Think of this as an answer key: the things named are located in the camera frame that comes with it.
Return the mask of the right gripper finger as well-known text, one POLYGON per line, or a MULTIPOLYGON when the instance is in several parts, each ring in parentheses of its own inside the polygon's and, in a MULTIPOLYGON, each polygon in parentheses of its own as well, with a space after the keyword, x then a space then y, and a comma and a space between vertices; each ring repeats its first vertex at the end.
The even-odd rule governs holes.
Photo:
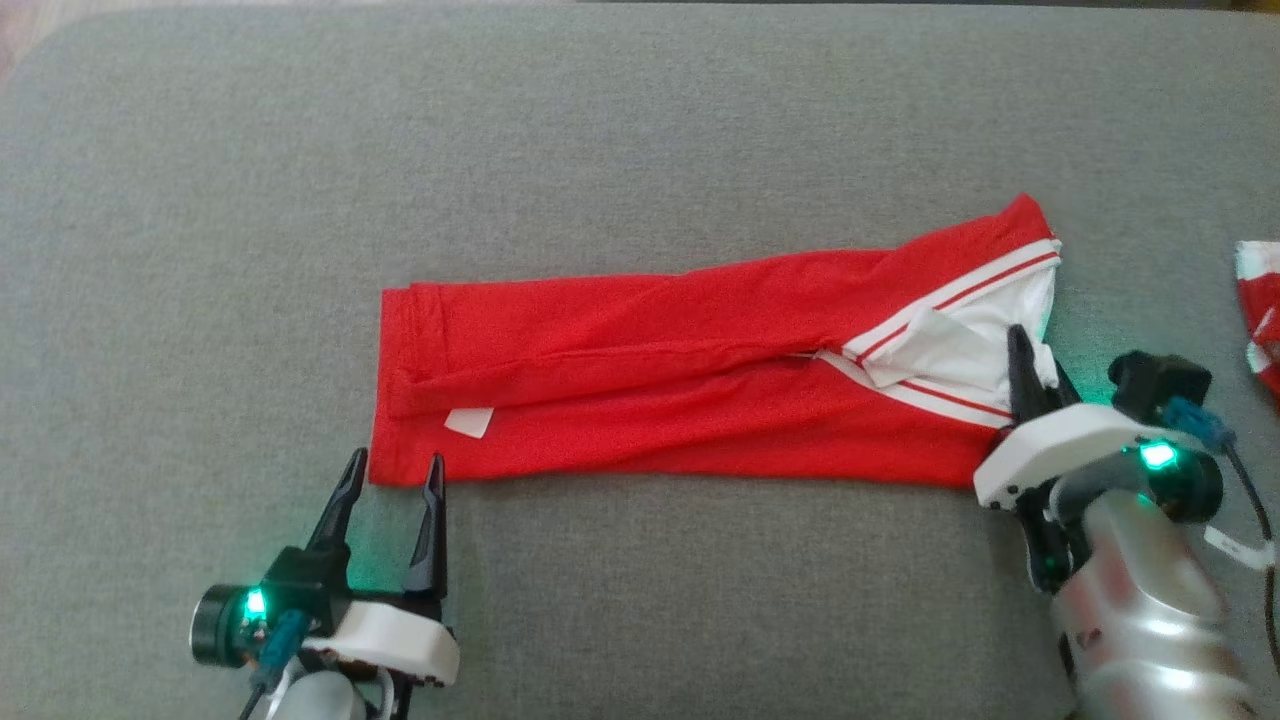
POLYGON ((1068 377, 1065 369, 1060 361, 1050 356, 1053 360, 1055 377, 1053 383, 1046 387, 1046 397, 1050 400, 1052 409, 1061 409, 1082 401, 1075 386, 1068 377))
POLYGON ((1048 396, 1036 365, 1036 348, 1021 324, 1007 329, 1007 380, 1014 425, 1050 413, 1048 396))

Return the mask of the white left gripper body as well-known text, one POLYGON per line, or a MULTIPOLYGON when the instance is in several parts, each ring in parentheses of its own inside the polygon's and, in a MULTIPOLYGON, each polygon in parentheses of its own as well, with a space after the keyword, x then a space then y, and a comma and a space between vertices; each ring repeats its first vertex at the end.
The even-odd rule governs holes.
POLYGON ((417 685, 451 687, 457 682, 461 647, 435 619, 387 601, 355 600, 323 652, 344 670, 372 670, 381 689, 376 720, 406 720, 417 685))

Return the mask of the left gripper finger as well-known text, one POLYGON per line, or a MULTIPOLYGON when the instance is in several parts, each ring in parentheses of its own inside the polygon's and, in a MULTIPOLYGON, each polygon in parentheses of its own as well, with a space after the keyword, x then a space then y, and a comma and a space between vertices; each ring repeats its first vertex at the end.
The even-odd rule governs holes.
POLYGON ((308 551, 330 551, 346 546, 349 519, 364 492, 367 462, 367 447, 358 447, 352 452, 308 539, 308 551))
POLYGON ((448 587, 445 459, 431 456, 422 487, 424 511, 403 592, 421 598, 443 600, 448 587))

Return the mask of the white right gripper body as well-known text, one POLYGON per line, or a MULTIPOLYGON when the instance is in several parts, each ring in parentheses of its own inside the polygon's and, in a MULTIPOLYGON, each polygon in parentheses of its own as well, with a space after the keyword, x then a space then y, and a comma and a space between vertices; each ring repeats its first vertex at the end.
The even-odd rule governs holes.
POLYGON ((1016 518, 1030 583, 1038 592, 1057 592, 1073 574, 1068 533, 1051 510, 1057 483, 1070 471, 1152 437, 1148 427, 1110 406, 1074 404, 1014 427, 977 468, 977 501, 1016 518))

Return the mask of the red jersey with black lettering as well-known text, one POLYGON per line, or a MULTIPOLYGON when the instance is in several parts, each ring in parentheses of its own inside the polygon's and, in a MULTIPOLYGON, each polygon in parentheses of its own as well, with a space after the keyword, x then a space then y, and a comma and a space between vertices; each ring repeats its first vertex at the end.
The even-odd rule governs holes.
POLYGON ((1238 242, 1235 272, 1245 360, 1280 409, 1280 242, 1238 242))

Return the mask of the red shorts with white panel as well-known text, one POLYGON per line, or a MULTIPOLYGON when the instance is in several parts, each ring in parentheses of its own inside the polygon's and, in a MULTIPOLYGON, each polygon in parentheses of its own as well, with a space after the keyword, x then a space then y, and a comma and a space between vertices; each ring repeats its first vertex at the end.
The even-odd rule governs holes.
POLYGON ((896 249, 381 296, 369 478, 835 478, 966 487, 1012 421, 1006 333, 1044 331, 1034 199, 896 249))

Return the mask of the grey sofa seat cushion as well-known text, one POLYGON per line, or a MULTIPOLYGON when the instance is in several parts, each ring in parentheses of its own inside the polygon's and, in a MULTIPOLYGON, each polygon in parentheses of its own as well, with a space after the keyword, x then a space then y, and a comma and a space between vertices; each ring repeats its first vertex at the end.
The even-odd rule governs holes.
MULTIPOLYGON (((1280 240, 1280 20, 1000 6, 206 8, 0 91, 0 720, 236 720, 198 597, 310 536, 380 292, 892 246, 1042 206, 1087 398, 1143 348, 1280 520, 1233 250, 1280 240)), ((1061 720, 1018 524, 970 491, 448 489, 458 683, 413 720, 1061 720)))

